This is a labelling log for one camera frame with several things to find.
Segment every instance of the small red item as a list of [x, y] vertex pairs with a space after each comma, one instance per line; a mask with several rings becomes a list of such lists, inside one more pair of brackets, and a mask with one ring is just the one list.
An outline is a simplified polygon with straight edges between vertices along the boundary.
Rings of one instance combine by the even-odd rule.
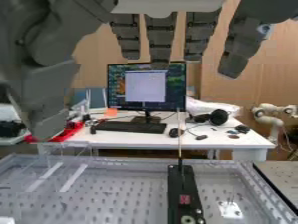
[[191, 204], [191, 196], [181, 194], [180, 195], [180, 204], [181, 205], [189, 205]]
[[[55, 136], [48, 142], [64, 142], [83, 129], [83, 127], [83, 122], [72, 122], [72, 124], [68, 123], [64, 132], [60, 135]], [[24, 141], [27, 143], [39, 142], [32, 135], [26, 136]]]

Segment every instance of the computer monitor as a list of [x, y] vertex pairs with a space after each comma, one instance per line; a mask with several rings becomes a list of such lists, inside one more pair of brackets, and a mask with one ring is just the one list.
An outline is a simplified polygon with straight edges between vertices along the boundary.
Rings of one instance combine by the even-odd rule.
[[136, 111], [185, 111], [187, 64], [168, 70], [151, 64], [108, 65], [108, 107]]

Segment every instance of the desk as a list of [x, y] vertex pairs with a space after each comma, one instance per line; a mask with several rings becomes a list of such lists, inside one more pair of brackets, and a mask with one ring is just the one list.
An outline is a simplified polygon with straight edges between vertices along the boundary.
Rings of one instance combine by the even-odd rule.
[[[167, 118], [173, 112], [156, 112], [153, 113], [161, 118]], [[140, 116], [137, 112], [121, 112], [119, 113], [117, 121], [129, 121], [133, 116]], [[185, 120], [187, 113], [181, 113], [181, 120]], [[93, 118], [104, 118], [103, 114], [92, 114]], [[177, 114], [163, 120], [168, 123], [168, 127], [164, 134], [143, 134], [143, 133], [127, 133], [127, 132], [111, 132], [97, 131], [95, 135], [89, 133], [89, 127], [71, 137], [64, 143], [66, 146], [85, 145], [89, 147], [97, 147], [100, 149], [177, 149], [179, 138], [171, 138], [168, 133], [172, 128], [179, 127]], [[184, 150], [200, 150], [200, 149], [233, 149], [234, 160], [256, 160], [265, 161], [268, 149], [276, 148], [260, 134], [253, 130], [248, 134], [240, 134], [240, 139], [231, 139], [228, 137], [228, 130], [233, 130], [233, 127], [240, 125], [241, 122], [231, 118], [229, 121], [220, 127], [215, 127], [207, 124], [184, 124], [183, 128], [192, 128], [191, 131], [196, 135], [208, 135], [208, 139], [201, 141], [196, 140], [196, 137], [185, 132], [183, 136], [183, 149]]]

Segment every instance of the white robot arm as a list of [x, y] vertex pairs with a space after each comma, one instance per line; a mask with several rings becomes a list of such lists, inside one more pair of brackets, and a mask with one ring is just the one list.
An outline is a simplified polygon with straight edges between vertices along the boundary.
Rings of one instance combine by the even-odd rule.
[[258, 107], [253, 108], [254, 119], [257, 122], [273, 125], [269, 140], [277, 145], [280, 129], [284, 127], [285, 123], [280, 118], [268, 116], [266, 114], [277, 115], [280, 113], [285, 113], [290, 117], [298, 118], [298, 106], [289, 105], [286, 107], [278, 107], [273, 104], [262, 103]]
[[[200, 61], [224, 0], [2, 0], [0, 83], [32, 134], [64, 129], [64, 95], [80, 66], [78, 42], [109, 23], [123, 55], [140, 57], [139, 14], [145, 14], [152, 65], [169, 64], [177, 11], [187, 11], [185, 60]], [[219, 72], [237, 78], [272, 31], [298, 16], [297, 0], [241, 0], [232, 19]]]

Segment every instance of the black keyboard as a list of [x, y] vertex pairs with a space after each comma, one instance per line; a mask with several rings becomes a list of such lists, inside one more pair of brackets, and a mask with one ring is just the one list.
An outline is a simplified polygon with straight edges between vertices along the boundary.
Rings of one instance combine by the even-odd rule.
[[132, 123], [123, 121], [108, 121], [96, 126], [96, 130], [101, 131], [121, 131], [148, 134], [163, 134], [165, 132], [167, 124], [152, 123]]

